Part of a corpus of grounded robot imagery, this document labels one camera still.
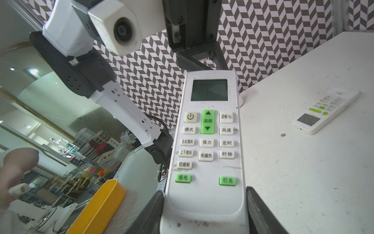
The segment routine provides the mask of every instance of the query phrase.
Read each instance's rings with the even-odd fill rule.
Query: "white button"
[[[183,127],[183,134],[192,135],[196,134],[196,127]]]
[[[233,140],[220,140],[220,147],[234,147]]]
[[[179,150],[179,157],[192,158],[193,157],[193,150],[180,149]]]
[[[186,112],[184,115],[185,123],[196,123],[197,122],[197,112]]]
[[[235,154],[232,151],[220,151],[220,158],[234,159]]]
[[[200,140],[200,147],[213,148],[214,147],[214,139],[201,139]]]
[[[199,161],[213,162],[214,153],[213,152],[200,152]]]
[[[195,145],[195,140],[190,140],[190,139],[181,140],[181,146],[194,146],[194,145]]]
[[[234,128],[220,128],[220,135],[234,135]]]
[[[191,170],[192,169],[192,162],[178,161],[177,168],[178,169]]]
[[[220,112],[221,124],[232,124],[234,122],[234,115],[232,112]]]

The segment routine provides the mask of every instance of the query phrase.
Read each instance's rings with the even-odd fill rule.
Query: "orange container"
[[[117,179],[108,180],[95,193],[66,234],[101,234],[126,194]]]

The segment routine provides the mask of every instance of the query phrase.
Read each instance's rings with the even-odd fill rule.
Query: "remote control screen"
[[[307,124],[309,126],[313,126],[316,122],[318,122],[320,118],[317,118],[313,115],[303,114],[297,121],[300,121],[304,124]]]
[[[194,80],[191,101],[227,101],[227,80]]]

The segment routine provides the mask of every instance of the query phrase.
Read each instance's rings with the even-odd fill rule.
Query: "black and white wallpaper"
[[[51,0],[24,1],[48,20]],[[331,39],[333,1],[223,0],[217,40],[229,69],[239,76],[238,90]],[[350,29],[373,28],[373,1],[349,0]],[[176,125],[186,71],[176,65],[165,30],[145,38],[141,49],[127,56],[117,56],[98,43],[95,49],[112,65],[117,81],[136,105],[171,128]],[[214,68],[211,61],[205,63]]]

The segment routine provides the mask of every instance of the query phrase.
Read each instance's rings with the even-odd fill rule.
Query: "white remote control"
[[[248,234],[237,75],[189,72],[160,234]]]
[[[333,93],[322,96],[292,123],[298,129],[313,135],[354,102],[359,94],[356,90],[336,89]]]

